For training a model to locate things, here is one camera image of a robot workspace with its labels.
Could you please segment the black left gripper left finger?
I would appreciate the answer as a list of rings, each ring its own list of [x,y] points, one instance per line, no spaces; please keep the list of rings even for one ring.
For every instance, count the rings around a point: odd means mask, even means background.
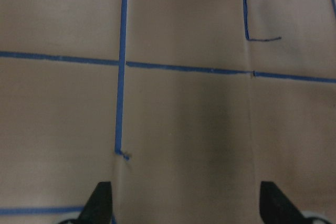
[[[76,219],[76,223],[110,223],[111,220],[111,182],[99,182]]]

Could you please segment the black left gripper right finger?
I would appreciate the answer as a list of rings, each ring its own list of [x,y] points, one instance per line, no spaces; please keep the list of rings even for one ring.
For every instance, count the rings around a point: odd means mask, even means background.
[[[274,182],[260,184],[259,213],[263,223],[309,223]]]

